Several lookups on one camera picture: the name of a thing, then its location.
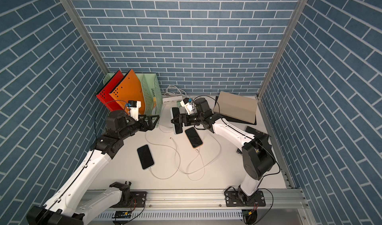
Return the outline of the phone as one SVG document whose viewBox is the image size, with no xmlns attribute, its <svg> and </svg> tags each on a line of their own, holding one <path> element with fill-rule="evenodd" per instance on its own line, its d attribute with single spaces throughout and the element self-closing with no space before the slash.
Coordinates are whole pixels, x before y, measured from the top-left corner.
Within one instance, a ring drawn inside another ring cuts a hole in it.
<svg viewBox="0 0 382 225">
<path fill-rule="evenodd" d="M 174 132 L 176 135 L 181 134 L 183 132 L 183 126 L 180 121 L 180 110 L 178 107 L 171 108 L 172 120 L 171 123 L 174 125 Z"/>
<path fill-rule="evenodd" d="M 185 133 L 193 148 L 198 148 L 203 145 L 203 141 L 195 128 L 186 129 Z"/>
<path fill-rule="evenodd" d="M 149 145 L 143 145 L 137 149 L 138 157 L 143 170 L 146 170 L 154 166 L 155 161 L 153 159 Z"/>
</svg>

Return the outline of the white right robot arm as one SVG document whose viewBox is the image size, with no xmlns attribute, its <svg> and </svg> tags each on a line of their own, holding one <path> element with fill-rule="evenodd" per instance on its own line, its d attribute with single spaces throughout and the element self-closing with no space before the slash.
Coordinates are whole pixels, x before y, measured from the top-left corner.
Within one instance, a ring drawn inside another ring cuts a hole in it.
<svg viewBox="0 0 382 225">
<path fill-rule="evenodd" d="M 178 107 L 171 109 L 171 123 L 176 128 L 202 125 L 203 129 L 224 137 L 241 151 L 246 175 L 235 195 L 242 205 L 253 204 L 262 180 L 277 164 L 272 146 L 268 142 L 269 135 L 259 130 L 254 130 L 251 134 L 230 124 L 210 109 L 205 98 L 185 98 L 181 101 L 181 106 L 186 109 L 186 113 L 180 113 Z"/>
</svg>

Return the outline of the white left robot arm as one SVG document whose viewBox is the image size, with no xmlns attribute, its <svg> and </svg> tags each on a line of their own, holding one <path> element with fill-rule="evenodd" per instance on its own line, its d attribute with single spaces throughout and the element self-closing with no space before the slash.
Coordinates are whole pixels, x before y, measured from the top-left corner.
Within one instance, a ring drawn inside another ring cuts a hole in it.
<svg viewBox="0 0 382 225">
<path fill-rule="evenodd" d="M 124 110 L 112 111 L 106 118 L 105 133 L 96 138 L 79 167 L 42 206 L 32 207 L 26 215 L 30 225 L 87 225 L 112 206 L 130 207 L 137 200 L 130 182 L 112 183 L 87 203 L 80 201 L 103 168 L 123 147 L 124 140 L 137 132 L 155 129 L 159 116 L 129 116 Z"/>
</svg>

